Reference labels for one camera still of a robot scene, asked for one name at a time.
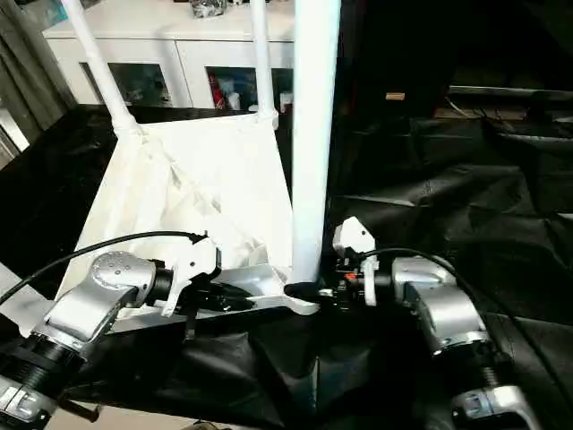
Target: red component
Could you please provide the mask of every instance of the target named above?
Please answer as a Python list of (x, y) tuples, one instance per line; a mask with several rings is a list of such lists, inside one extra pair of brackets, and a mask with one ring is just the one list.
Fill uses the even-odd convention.
[(211, 95), (213, 96), (215, 109), (226, 109), (227, 104), (225, 103), (225, 96), (223, 96), (223, 91), (221, 91), (218, 86), (217, 78), (212, 74), (209, 75), (209, 85), (211, 86)]

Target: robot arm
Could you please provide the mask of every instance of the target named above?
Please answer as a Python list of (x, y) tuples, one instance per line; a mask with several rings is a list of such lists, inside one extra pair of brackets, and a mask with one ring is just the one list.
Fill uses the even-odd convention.
[[(458, 287), (446, 262), (444, 267), (420, 256), (398, 257), (390, 271), (382, 273), (376, 255), (361, 261), (354, 258), (375, 249), (374, 238), (354, 217), (337, 228), (333, 246), (340, 256), (338, 277), (333, 287), (318, 291), (317, 301), (341, 310), (373, 306), (377, 292), (383, 290), (386, 294), (380, 296), (387, 297), (391, 290), (395, 300), (410, 308), (421, 323), (451, 396), (457, 425), (499, 428), (506, 418), (516, 417), (530, 430), (542, 429), (516, 385), (510, 360), (491, 340), (473, 301)], [(308, 300), (308, 289), (308, 285), (287, 286), (286, 293)]]
[(0, 429), (41, 429), (65, 387), (124, 307), (163, 304), (170, 316), (182, 291), (220, 272), (220, 252), (204, 237), (175, 270), (126, 252), (102, 254), (84, 281), (61, 296), (23, 343), (0, 362)]

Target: black plastic sheet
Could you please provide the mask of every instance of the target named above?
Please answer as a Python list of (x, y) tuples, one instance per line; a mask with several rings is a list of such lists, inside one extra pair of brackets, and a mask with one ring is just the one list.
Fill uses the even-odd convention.
[[(143, 122), (214, 115), (134, 113)], [(555, 125), (492, 121), (405, 121), (337, 135), (325, 270), (332, 229), (352, 215), (379, 245), (447, 256), (521, 318), (571, 391), (571, 139)], [(107, 115), (81, 108), (0, 172), (1, 262), (22, 276), (73, 249), (114, 144)], [(278, 145), (290, 177), (287, 129)], [(53, 295), (62, 274), (35, 287)], [(573, 427), (511, 323), (495, 305), (479, 306), (546, 428)], [(8, 322), (0, 327), (13, 335)], [(68, 395), (263, 428), (449, 428), (415, 319), (392, 304), (348, 315), (230, 315), (199, 322), (197, 333), (184, 343), (174, 324), (109, 336)]]

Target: curtain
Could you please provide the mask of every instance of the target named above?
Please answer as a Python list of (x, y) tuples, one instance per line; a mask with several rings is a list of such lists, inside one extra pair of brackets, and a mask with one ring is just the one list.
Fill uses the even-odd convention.
[(0, 0), (0, 98), (30, 143), (74, 104), (46, 41), (13, 0)]

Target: white cabinet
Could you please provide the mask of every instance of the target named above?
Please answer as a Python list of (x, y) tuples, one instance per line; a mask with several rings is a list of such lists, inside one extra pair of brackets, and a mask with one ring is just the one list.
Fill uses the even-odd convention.
[[(243, 86), (248, 85), (248, 82), (252, 82), (253, 85), (255, 83), (255, 51), (252, 42), (177, 41), (177, 50), (181, 56), (187, 85), (196, 108), (214, 107), (209, 81), (210, 74), (216, 78), (234, 76), (235, 81), (242, 81)], [(276, 99), (279, 92), (292, 91), (295, 44), (270, 42), (269, 54)], [(244, 97), (245, 90), (238, 92), (242, 92), (241, 95)], [(243, 102), (243, 108), (246, 108), (249, 103), (247, 100)]]
[[(76, 100), (101, 103), (78, 39), (48, 39)], [(144, 106), (192, 106), (173, 40), (98, 39), (125, 101)]]
[[(249, 82), (254, 85), (255, 65), (248, 4), (229, 6), (218, 17), (194, 19), (188, 3), (102, 0), (85, 16), (128, 103), (213, 108), (209, 75), (235, 82), (242, 108), (256, 103), (248, 88)], [(294, 0), (269, 3), (267, 19), (278, 104), (281, 92), (292, 91)], [(70, 22), (45, 30), (44, 38), (78, 102), (101, 103)]]

